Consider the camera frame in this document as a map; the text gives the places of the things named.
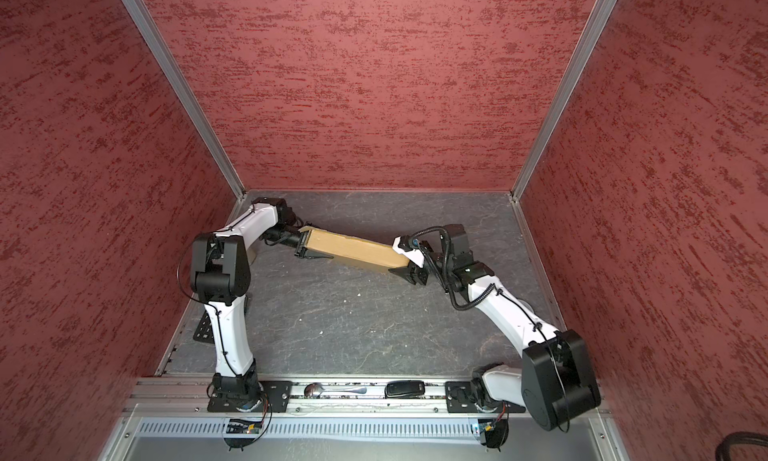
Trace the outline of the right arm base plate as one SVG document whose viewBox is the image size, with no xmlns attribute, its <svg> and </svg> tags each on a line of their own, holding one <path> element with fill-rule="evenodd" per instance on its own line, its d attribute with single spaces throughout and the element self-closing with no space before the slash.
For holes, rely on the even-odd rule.
<svg viewBox="0 0 768 461">
<path fill-rule="evenodd" d="M 447 411 L 451 414 L 502 413 L 524 414 L 526 408 L 511 402 L 492 399 L 478 379 L 471 381 L 448 381 L 445 383 Z"/>
</svg>

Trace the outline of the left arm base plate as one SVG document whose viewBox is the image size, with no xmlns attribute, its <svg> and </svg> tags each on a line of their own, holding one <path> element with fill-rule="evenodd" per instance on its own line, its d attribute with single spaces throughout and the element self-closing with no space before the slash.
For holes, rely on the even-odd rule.
<svg viewBox="0 0 768 461">
<path fill-rule="evenodd" d="M 209 390 L 206 410 L 210 413 L 234 413 L 256 415 L 259 413 L 284 413 L 292 392 L 293 383 L 287 380 L 260 381 L 259 387 L 248 393 L 225 393 Z"/>
</svg>

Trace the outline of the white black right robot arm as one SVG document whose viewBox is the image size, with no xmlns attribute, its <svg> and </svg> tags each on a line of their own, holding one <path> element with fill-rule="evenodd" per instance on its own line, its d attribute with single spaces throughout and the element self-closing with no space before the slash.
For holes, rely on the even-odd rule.
<svg viewBox="0 0 768 461">
<path fill-rule="evenodd" d="M 598 408 L 602 395 L 585 340 L 560 330 L 513 295 L 495 272 L 474 257 L 461 224 L 432 226 L 398 237 L 392 249 L 407 258 L 415 283 L 436 279 L 454 310 L 482 312 L 509 340 L 522 366 L 478 370 L 469 398 L 482 410 L 523 408 L 547 431 Z"/>
</svg>

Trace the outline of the brown cardboard box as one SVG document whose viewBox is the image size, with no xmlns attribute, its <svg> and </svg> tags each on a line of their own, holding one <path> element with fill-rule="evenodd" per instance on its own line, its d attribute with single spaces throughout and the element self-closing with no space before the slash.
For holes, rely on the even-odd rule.
<svg viewBox="0 0 768 461">
<path fill-rule="evenodd" d="M 391 245 L 339 234 L 317 227 L 301 228 L 302 246 L 327 252 L 333 260 L 354 267 L 387 273 L 390 268 L 408 266 L 409 259 Z"/>
</svg>

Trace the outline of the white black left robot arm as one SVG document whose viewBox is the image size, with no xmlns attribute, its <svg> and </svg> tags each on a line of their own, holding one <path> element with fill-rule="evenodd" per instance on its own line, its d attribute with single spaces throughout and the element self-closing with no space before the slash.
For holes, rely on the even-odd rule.
<svg viewBox="0 0 768 461">
<path fill-rule="evenodd" d="M 189 245 L 188 296 L 205 307 L 216 348 L 212 396 L 240 411 L 253 410 L 262 400 L 245 322 L 251 284 L 249 250 L 263 241 L 290 247 L 301 258 L 330 257 L 308 249 L 308 239 L 309 231 L 284 199 L 261 197 L 227 225 L 197 235 Z"/>
</svg>

